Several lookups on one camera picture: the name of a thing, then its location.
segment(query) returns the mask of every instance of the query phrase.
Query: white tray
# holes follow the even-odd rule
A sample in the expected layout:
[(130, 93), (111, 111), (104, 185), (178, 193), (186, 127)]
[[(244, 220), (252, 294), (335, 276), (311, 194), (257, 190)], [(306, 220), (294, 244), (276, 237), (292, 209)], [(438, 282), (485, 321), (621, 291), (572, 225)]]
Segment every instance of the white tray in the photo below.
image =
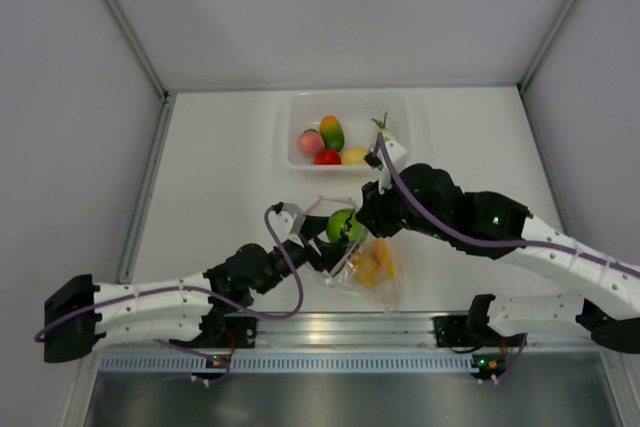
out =
[(382, 119), (388, 112), (387, 127), (411, 155), (412, 136), (409, 107), (397, 92), (316, 92), (302, 93), (291, 101), (285, 136), (285, 162), (292, 170), (307, 172), (374, 172), (368, 165), (313, 165), (313, 158), (303, 155), (297, 146), (298, 137), (307, 129), (320, 127), (327, 115), (334, 115), (344, 131), (344, 150), (354, 145), (369, 147), (375, 142), (378, 127), (371, 121)]

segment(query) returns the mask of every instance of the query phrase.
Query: gray wall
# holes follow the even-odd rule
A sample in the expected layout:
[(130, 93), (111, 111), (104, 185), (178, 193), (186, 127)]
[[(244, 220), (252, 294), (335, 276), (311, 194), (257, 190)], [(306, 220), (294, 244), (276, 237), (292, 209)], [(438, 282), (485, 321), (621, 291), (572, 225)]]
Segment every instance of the gray wall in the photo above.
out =
[(563, 0), (120, 0), (168, 87), (515, 84)]
[(100, 0), (0, 5), (0, 415), (51, 426), (74, 365), (42, 362), (42, 305), (114, 279), (158, 101)]
[(571, 232), (640, 262), (640, 0), (582, 0), (526, 94)]

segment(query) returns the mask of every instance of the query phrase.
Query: workstation enclosure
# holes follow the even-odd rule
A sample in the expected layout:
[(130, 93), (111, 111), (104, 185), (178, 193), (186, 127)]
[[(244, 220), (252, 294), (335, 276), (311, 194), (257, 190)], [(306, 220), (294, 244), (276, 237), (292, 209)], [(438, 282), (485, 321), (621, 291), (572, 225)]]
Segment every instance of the workstation enclosure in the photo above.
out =
[[(399, 236), (391, 314), (301, 269), (301, 313), (258, 322), (256, 348), (281, 361), (330, 354), (333, 370), (273, 364), (136, 400), (172, 373), (135, 373), (131, 356), (164, 351), (48, 365), (30, 342), (42, 303), (74, 275), (188, 276), (243, 244), (271, 248), (269, 205), (357, 199), (366, 177), (289, 163), (302, 94), (401, 99), (410, 162), (640, 262), (640, 0), (2, 1), (6, 425), (640, 425), (640, 362), (585, 339), (530, 338), (495, 387), (439, 372), (456, 354), (434, 348), (435, 313), (465, 311), (476, 294), (566, 289), (418, 234)], [(254, 308), (287, 312), (296, 298), (287, 279)], [(372, 352), (432, 364), (341, 372), (345, 356)], [(124, 367), (105, 367), (109, 355)]]

